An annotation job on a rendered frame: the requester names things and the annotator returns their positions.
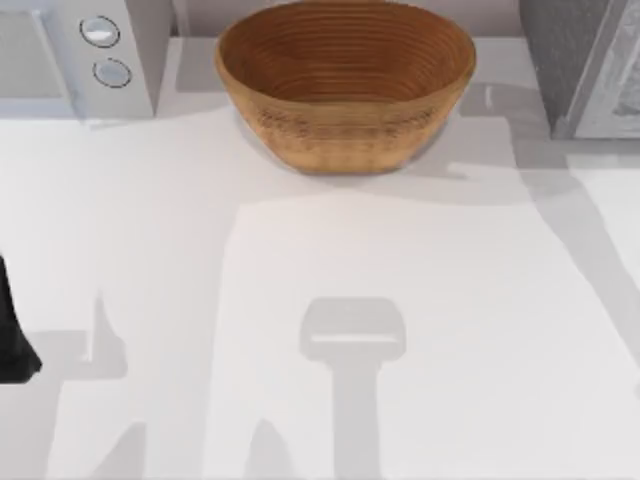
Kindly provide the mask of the brown woven basket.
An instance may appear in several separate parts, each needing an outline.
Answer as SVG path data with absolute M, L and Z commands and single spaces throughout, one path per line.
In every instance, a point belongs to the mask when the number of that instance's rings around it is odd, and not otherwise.
M 375 174 L 412 159 L 445 125 L 477 53 L 457 23 L 389 0 L 297 0 L 219 37 L 219 77 L 284 165 Z

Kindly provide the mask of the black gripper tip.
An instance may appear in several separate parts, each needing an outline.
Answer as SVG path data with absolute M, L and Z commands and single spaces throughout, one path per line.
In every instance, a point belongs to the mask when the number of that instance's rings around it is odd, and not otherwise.
M 0 255 L 0 384 L 25 384 L 41 368 L 42 361 L 18 321 L 6 264 Z

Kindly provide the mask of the round microwave knob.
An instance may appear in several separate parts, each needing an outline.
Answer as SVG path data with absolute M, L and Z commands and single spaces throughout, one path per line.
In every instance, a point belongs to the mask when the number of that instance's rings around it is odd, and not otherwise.
M 111 89 L 124 88 L 132 81 L 130 68 L 115 58 L 95 62 L 92 73 L 98 83 Z
M 118 25 L 105 16 L 82 19 L 79 23 L 82 38 L 96 48 L 112 48 L 121 37 Z

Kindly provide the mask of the pale microwave oven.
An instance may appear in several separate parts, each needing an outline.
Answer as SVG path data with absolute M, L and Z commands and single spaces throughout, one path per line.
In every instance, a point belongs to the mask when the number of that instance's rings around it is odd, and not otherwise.
M 118 25 L 112 48 L 82 38 L 80 21 L 94 16 Z M 173 0 L 0 0 L 0 119 L 154 117 L 174 25 Z M 107 58 L 130 68 L 126 87 L 95 80 Z

